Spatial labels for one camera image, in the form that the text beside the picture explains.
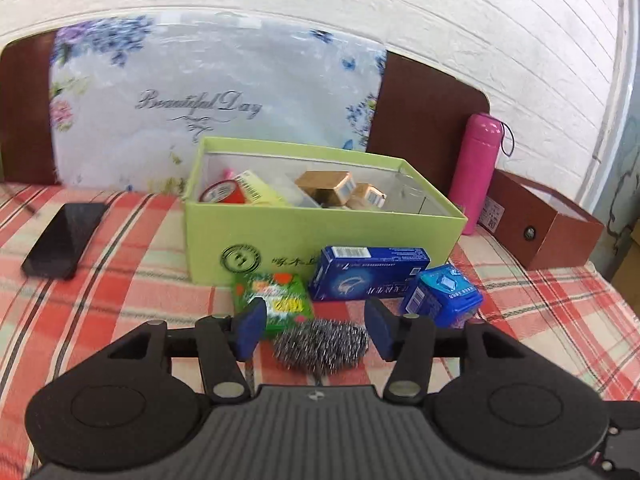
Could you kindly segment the steel wool scrubber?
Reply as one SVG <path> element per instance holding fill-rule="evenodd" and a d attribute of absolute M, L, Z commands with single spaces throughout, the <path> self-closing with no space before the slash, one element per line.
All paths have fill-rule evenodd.
<path fill-rule="evenodd" d="M 314 318 L 273 339 L 277 361 L 309 375 L 326 376 L 356 367 L 369 348 L 369 335 L 352 322 Z"/>

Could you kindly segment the brown cardboard box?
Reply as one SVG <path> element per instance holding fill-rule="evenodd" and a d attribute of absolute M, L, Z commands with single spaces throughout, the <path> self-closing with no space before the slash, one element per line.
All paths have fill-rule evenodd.
<path fill-rule="evenodd" d="M 603 231 L 564 195 L 503 170 L 492 176 L 478 224 L 529 271 L 583 266 Z"/>

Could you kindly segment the pink thermos bottle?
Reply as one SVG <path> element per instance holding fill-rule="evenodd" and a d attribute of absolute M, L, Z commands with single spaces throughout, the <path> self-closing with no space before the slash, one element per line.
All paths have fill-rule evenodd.
<path fill-rule="evenodd" d="M 450 202 L 465 215 L 463 235 L 474 232 L 499 153 L 511 157 L 514 148 L 513 132 L 505 122 L 488 114 L 473 114 L 466 122 L 448 193 Z"/>

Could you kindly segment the light green cardboard box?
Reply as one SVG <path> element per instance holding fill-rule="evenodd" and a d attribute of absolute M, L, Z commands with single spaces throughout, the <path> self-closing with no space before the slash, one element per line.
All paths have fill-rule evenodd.
<path fill-rule="evenodd" d="M 348 170 L 387 196 L 401 182 L 420 188 L 419 200 L 397 210 L 201 202 L 224 170 L 253 171 L 262 179 L 293 180 L 311 169 Z M 326 246 L 421 247 L 444 263 L 457 243 L 464 214 L 408 162 L 378 154 L 305 144 L 206 136 L 183 194 L 186 265 L 198 285 L 229 285 L 236 274 L 314 274 Z"/>

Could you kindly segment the yellow green box inside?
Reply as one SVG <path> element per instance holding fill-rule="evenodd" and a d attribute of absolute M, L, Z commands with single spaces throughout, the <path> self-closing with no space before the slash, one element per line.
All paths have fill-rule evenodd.
<path fill-rule="evenodd" d="M 288 207 L 290 203 L 252 170 L 244 170 L 233 180 L 239 185 L 245 200 L 254 206 Z"/>

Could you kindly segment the floral plastic bedding bag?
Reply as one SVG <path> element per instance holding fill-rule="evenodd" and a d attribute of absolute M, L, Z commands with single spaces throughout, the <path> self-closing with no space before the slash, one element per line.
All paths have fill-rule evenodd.
<path fill-rule="evenodd" d="M 84 188 L 181 194 L 204 136 L 362 151 L 386 51 L 252 14 L 170 12 L 59 29 L 55 173 Z"/>

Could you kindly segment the black smartphone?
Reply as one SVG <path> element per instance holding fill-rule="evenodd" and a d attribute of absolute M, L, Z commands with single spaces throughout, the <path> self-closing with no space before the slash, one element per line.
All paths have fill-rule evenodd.
<path fill-rule="evenodd" d="M 70 280 L 108 206 L 104 203 L 67 203 L 54 215 L 21 269 L 30 278 Z"/>

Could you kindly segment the red tape roll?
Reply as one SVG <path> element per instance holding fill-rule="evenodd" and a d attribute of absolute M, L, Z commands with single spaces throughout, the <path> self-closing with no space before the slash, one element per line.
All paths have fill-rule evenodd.
<path fill-rule="evenodd" d="M 206 204 L 245 204 L 246 198 L 238 182 L 232 179 L 221 180 L 209 185 L 198 199 Z"/>

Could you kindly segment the clear plastic tube case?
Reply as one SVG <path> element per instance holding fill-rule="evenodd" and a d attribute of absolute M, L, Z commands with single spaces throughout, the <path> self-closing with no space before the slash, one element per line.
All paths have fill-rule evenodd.
<path fill-rule="evenodd" d="M 268 179 L 269 185 L 292 207 L 319 208 L 320 205 L 304 192 L 289 176 L 279 174 Z"/>

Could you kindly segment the gold perfume box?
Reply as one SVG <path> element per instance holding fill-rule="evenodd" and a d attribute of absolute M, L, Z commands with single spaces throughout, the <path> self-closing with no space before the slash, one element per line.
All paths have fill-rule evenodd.
<path fill-rule="evenodd" d="M 345 206 L 356 183 L 349 171 L 308 170 L 295 184 L 321 206 Z"/>

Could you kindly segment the blue mentos gum container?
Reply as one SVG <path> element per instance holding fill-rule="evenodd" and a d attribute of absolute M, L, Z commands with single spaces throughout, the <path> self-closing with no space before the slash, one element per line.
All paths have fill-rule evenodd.
<path fill-rule="evenodd" d="M 421 271 L 401 301 L 399 313 L 430 318 L 439 328 L 460 328 L 483 302 L 482 293 L 453 264 Z"/>

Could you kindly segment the green small packet box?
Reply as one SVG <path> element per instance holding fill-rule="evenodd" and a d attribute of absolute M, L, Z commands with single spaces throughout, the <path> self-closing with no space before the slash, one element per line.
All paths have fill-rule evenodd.
<path fill-rule="evenodd" d="M 247 273 L 234 278 L 234 312 L 240 313 L 256 298 L 266 304 L 264 337 L 273 338 L 296 323 L 312 320 L 314 306 L 303 280 L 291 273 Z"/>

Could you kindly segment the blue flat medicine box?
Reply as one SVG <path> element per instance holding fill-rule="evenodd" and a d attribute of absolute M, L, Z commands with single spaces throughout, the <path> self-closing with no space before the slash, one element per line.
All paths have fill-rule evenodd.
<path fill-rule="evenodd" d="M 326 246 L 308 290 L 314 301 L 398 298 L 430 262 L 419 247 Z"/>

